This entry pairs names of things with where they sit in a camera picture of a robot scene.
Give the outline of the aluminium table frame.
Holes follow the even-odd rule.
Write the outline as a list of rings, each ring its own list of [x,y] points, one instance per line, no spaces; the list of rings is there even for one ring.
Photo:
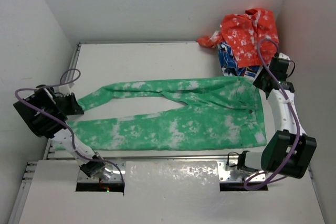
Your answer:
[[[70,67],[78,67],[82,76],[74,86],[77,97],[113,82],[207,78],[221,74],[215,52],[205,50],[194,42],[146,44],[79,44],[71,57]],[[127,162],[215,162],[219,182],[223,169],[222,151],[212,152],[115,152]],[[71,161],[65,153],[47,148],[41,161]],[[33,181],[38,162],[28,165],[10,223],[20,218]]]

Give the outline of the orange tie-dye shirt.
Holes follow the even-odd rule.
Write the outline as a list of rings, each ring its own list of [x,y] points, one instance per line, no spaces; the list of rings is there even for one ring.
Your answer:
[[[257,45],[262,39],[270,39],[279,44],[276,20],[271,10],[252,8],[244,14],[226,15],[219,30],[211,36],[202,36],[196,41],[200,46],[212,48],[227,43],[240,68],[262,65],[257,53]]]

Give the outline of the blue patterned garment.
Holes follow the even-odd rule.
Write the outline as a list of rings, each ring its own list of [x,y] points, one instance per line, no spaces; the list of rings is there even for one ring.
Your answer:
[[[260,66],[249,66],[240,68],[234,58],[231,46],[225,42],[217,45],[218,59],[220,68],[224,76],[241,76],[248,78],[256,78],[261,70]]]

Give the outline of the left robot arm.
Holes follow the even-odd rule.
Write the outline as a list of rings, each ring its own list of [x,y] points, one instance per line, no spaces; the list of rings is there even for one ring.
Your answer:
[[[78,163],[80,170],[90,178],[106,180],[104,159],[80,141],[67,124],[69,115],[83,115],[75,95],[68,91],[56,95],[50,86],[15,91],[15,110],[29,129],[38,137],[45,137],[63,147]]]

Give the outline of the green tie-dye trousers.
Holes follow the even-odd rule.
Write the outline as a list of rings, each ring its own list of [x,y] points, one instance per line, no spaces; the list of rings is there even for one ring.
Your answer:
[[[163,97],[181,107],[68,124],[94,150],[203,151],[267,143],[260,93],[243,77],[114,83],[78,102],[89,111],[112,100],[140,97]]]

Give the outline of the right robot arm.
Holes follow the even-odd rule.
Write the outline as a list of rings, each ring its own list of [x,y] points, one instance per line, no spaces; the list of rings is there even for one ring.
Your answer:
[[[259,171],[302,178],[317,148],[316,139],[309,137],[301,126],[294,104],[295,90],[287,81],[291,63],[288,56],[276,54],[268,69],[262,69],[253,85],[265,93],[271,107],[275,133],[262,152],[243,151],[237,157],[234,170],[245,174]]]

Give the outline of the white front cover panel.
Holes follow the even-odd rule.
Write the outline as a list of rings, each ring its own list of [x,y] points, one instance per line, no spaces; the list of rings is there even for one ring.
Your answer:
[[[127,162],[123,193],[76,191],[74,161],[39,161],[21,223],[323,223],[309,175],[221,191],[215,162]]]

